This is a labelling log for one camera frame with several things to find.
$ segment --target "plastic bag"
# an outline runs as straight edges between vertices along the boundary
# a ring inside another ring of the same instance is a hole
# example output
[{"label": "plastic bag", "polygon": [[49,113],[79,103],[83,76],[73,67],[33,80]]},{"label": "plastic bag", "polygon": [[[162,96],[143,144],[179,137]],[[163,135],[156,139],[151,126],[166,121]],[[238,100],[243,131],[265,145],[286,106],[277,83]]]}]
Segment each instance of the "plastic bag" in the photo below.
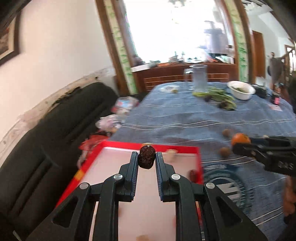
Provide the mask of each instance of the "plastic bag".
[{"label": "plastic bag", "polygon": [[121,127],[121,121],[122,119],[119,115],[108,115],[106,117],[101,117],[101,119],[96,122],[96,127],[102,131],[115,133],[117,129]]},{"label": "plastic bag", "polygon": [[119,115],[121,118],[124,118],[128,115],[130,110],[136,107],[138,104],[139,100],[134,97],[120,97],[117,99],[111,111]]}]

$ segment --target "green vegetable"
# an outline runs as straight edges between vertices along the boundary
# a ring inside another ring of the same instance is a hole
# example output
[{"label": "green vegetable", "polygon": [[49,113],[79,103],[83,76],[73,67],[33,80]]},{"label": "green vegetable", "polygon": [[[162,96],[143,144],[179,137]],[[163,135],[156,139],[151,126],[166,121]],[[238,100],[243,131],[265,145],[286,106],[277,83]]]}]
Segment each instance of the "green vegetable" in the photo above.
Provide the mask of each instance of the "green vegetable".
[{"label": "green vegetable", "polygon": [[235,110],[237,108],[236,104],[233,103],[234,98],[230,95],[227,95],[226,91],[223,89],[210,88],[209,92],[193,92],[192,94],[196,97],[211,96],[212,100],[223,102],[220,107],[226,110]]},{"label": "green vegetable", "polygon": [[246,90],[244,90],[243,88],[240,88],[240,87],[237,87],[237,88],[235,88],[235,87],[233,87],[235,90],[237,90],[237,91],[239,91],[239,92],[242,92],[242,93],[246,93],[246,94],[248,94],[249,92],[247,92]]}]

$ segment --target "orange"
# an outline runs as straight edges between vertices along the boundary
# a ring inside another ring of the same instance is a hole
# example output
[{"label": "orange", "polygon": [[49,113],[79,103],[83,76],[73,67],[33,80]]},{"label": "orange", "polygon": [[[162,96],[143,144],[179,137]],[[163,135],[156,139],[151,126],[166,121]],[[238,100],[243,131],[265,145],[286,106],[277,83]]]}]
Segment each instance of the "orange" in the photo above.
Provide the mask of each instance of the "orange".
[{"label": "orange", "polygon": [[236,133],[231,139],[231,145],[233,146],[236,143],[251,143],[251,140],[243,133]]}]

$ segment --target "person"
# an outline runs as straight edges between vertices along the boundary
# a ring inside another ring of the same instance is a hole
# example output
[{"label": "person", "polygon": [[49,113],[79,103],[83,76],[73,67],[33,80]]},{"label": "person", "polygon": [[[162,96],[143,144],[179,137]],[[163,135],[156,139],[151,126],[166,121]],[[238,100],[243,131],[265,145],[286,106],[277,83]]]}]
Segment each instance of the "person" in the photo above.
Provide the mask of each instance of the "person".
[{"label": "person", "polygon": [[296,194],[296,178],[287,177],[283,196],[283,212],[285,217],[295,212]]},{"label": "person", "polygon": [[281,61],[283,58],[275,58],[274,52],[271,52],[271,58],[269,59],[269,72],[272,79],[270,89],[275,90],[275,86],[280,82],[281,74],[284,70],[284,64]]}]

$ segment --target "window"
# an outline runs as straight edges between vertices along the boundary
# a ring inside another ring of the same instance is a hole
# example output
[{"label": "window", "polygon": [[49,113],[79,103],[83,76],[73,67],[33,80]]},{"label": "window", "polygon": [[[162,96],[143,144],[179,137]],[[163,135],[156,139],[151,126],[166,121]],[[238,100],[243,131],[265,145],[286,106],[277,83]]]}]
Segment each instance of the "window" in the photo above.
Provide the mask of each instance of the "window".
[{"label": "window", "polygon": [[218,0],[124,0],[131,37],[145,62],[175,55],[227,54],[228,39]]}]

